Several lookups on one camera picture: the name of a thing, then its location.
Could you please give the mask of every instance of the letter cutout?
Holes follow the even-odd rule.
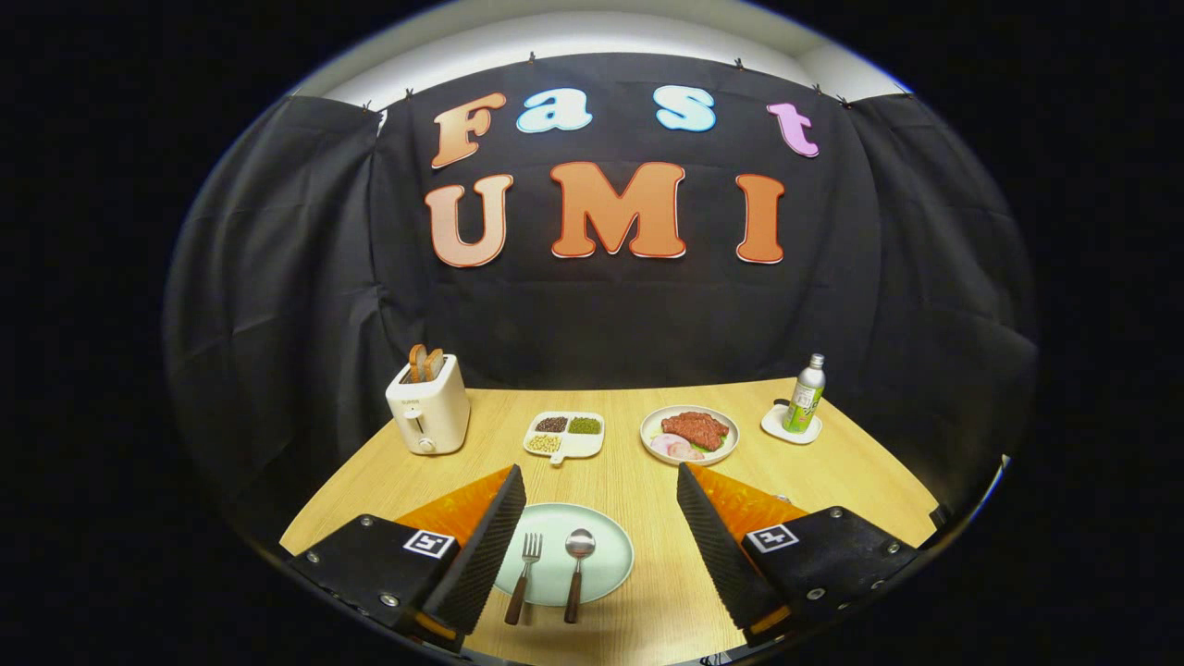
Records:
[[[803,158],[818,156],[818,146],[807,141],[806,133],[802,129],[811,127],[810,119],[798,114],[793,104],[770,104],[765,108],[777,116],[777,123],[781,127],[781,139],[786,146]]]
[[[464,187],[449,185],[432,190],[424,201],[432,211],[432,248],[436,256],[456,268],[474,268],[487,264],[502,252],[506,245],[506,190],[514,185],[508,174],[482,178],[472,188],[481,194],[482,217],[485,231],[481,241],[461,241],[457,201],[464,196]]]
[[[736,177],[744,190],[744,241],[736,256],[751,263],[778,263],[785,252],[777,243],[777,200],[785,186],[767,175],[745,173]]]
[[[532,95],[522,103],[528,110],[519,116],[517,128],[528,134],[562,129],[571,132],[592,122],[588,96],[574,88],[555,88]]]
[[[701,88],[663,85],[654,91],[654,101],[662,107],[657,117],[667,129],[707,132],[715,127],[715,113],[710,109],[715,100]]]
[[[552,246],[560,258],[592,256],[596,243],[587,236],[592,223],[610,255],[620,250],[625,235],[637,220],[637,237],[629,249],[639,257],[675,258],[687,252],[678,238],[678,182],[687,172],[678,165],[645,162],[618,196],[600,167],[592,162],[567,162],[551,169],[564,192],[564,219],[559,241]]]
[[[490,92],[436,116],[435,122],[440,126],[440,149],[432,158],[432,168],[445,167],[476,153],[477,145],[469,141],[469,133],[482,136],[489,132],[489,126],[493,123],[489,109],[500,109],[503,105],[506,96],[501,92]]]

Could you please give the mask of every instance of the white plate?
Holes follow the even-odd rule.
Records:
[[[542,557],[530,565],[526,602],[567,606],[575,558],[567,555],[564,543],[578,527],[584,527],[596,539],[596,551],[580,564],[580,603],[596,601],[619,588],[633,570],[633,542],[629,534],[599,511],[560,502],[534,504],[522,510],[494,587],[507,595],[514,594],[522,575],[522,540],[527,532],[536,532],[542,534]]]
[[[783,425],[785,422],[785,412],[787,411],[790,411],[790,408],[774,404],[773,409],[765,412],[765,417],[760,420],[761,429],[774,437],[779,437],[794,444],[809,444],[818,438],[818,433],[822,433],[822,418],[818,418],[817,414],[815,414],[813,418],[810,420],[810,425],[806,425],[805,433],[790,433],[785,429],[785,425]]]
[[[684,411],[701,411],[703,414],[708,414],[720,423],[728,427],[728,436],[725,437],[723,446],[715,449],[712,453],[703,453],[703,460],[682,460],[681,457],[670,457],[669,455],[662,452],[655,450],[654,447],[650,446],[650,442],[654,440],[654,437],[662,434],[662,420],[676,416]],[[732,452],[735,450],[736,444],[740,442],[740,428],[736,427],[735,421],[732,421],[729,417],[725,416],[719,411],[715,411],[714,409],[708,409],[706,406],[699,406],[699,405],[688,405],[688,404],[664,406],[662,409],[650,412],[650,415],[646,416],[644,421],[642,421],[641,435],[642,435],[642,446],[645,447],[645,450],[650,452],[650,454],[654,455],[654,457],[657,457],[658,460],[662,460],[664,462],[669,462],[670,465],[678,465],[680,462],[693,462],[695,465],[713,465],[731,455]]]
[[[562,416],[567,418],[567,425],[562,433],[538,433],[534,427],[539,424],[543,418],[551,418],[553,416]],[[578,433],[567,433],[566,428],[571,428],[572,420],[575,417],[583,418],[594,418],[600,423],[600,433],[597,435],[583,435]],[[558,435],[560,437],[559,450],[555,453],[541,453],[533,452],[527,448],[526,443],[530,441],[535,435]],[[591,411],[540,411],[538,416],[530,421],[530,425],[526,429],[526,436],[522,437],[522,448],[534,455],[549,455],[552,465],[561,465],[565,457],[588,457],[593,456],[600,452],[600,447],[604,446],[604,417],[599,414],[592,414]]]

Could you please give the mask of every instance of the black curtain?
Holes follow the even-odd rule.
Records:
[[[655,121],[654,89],[701,88],[709,132]],[[587,95],[592,122],[525,134],[523,100]],[[470,158],[433,169],[435,117],[507,103]],[[772,103],[811,119],[807,159]],[[677,260],[603,246],[560,260],[549,177],[599,165],[624,191],[639,165],[680,165]],[[507,238],[457,269],[424,196],[462,185],[459,235],[482,233],[476,180],[510,174]],[[742,173],[774,178],[772,265],[740,261]],[[611,389],[796,374],[826,354],[826,397],[950,508],[982,489],[1022,424],[1035,372],[1023,245],[971,151],[920,101],[842,104],[736,68],[652,55],[548,58],[474,73],[382,111],[289,97],[230,149],[198,196],[166,295],[167,370],[199,469],[274,540],[390,420],[384,390],[416,342],[456,353],[470,388]]]

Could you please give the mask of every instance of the bread slice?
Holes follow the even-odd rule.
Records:
[[[416,345],[411,347],[411,353],[407,354],[407,365],[411,366],[411,380],[423,382],[424,380],[424,363],[427,360],[427,347],[423,345]]]
[[[427,354],[427,361],[424,363],[424,369],[427,373],[425,382],[431,382],[440,376],[440,371],[444,370],[444,350],[432,350],[432,353]]]

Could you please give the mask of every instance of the silver bottle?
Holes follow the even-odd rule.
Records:
[[[823,360],[825,357],[822,354],[812,354],[810,365],[798,374],[798,385],[793,388],[793,398],[790,401],[790,410],[785,414],[783,423],[790,433],[805,433],[813,421],[818,401],[822,399],[822,390],[826,388],[826,373],[822,371]]]

